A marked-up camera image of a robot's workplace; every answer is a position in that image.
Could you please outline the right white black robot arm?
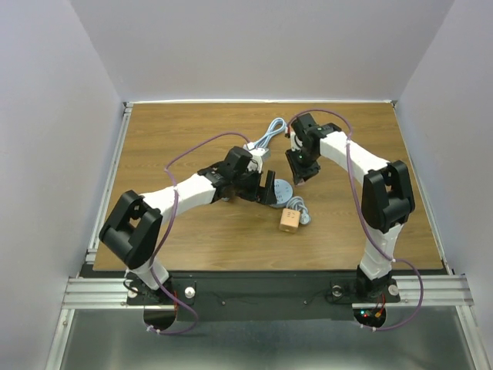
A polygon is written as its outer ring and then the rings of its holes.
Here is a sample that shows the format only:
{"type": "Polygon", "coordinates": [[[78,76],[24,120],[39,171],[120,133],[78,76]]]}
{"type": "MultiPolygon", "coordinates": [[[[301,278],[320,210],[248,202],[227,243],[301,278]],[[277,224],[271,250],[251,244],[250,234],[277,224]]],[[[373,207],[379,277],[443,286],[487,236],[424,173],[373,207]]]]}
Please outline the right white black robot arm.
{"type": "Polygon", "coordinates": [[[291,148],[286,151],[295,184],[320,171],[320,157],[347,171],[357,215],[366,236],[364,255],[357,266],[355,294],[371,301],[390,283],[398,236],[415,209],[409,170],[405,162],[390,162],[352,140],[352,131],[328,123],[319,125],[312,110],[287,124],[291,148]]]}

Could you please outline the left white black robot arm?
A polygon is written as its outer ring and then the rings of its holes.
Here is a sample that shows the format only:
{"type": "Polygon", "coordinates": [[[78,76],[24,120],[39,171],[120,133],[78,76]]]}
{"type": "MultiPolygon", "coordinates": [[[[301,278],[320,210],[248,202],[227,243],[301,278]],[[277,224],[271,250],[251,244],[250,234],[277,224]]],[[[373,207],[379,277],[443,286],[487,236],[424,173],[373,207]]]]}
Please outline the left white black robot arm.
{"type": "Polygon", "coordinates": [[[267,148],[235,146],[223,160],[184,181],[151,193],[128,190],[119,197],[99,231],[99,240],[142,284],[141,288],[124,284],[132,298],[146,295],[162,304],[171,296],[169,272],[156,258],[163,244],[158,239],[162,225],[172,227],[178,215],[220,200],[240,198],[268,206],[277,202],[275,173],[263,171],[269,157],[267,148]]]}

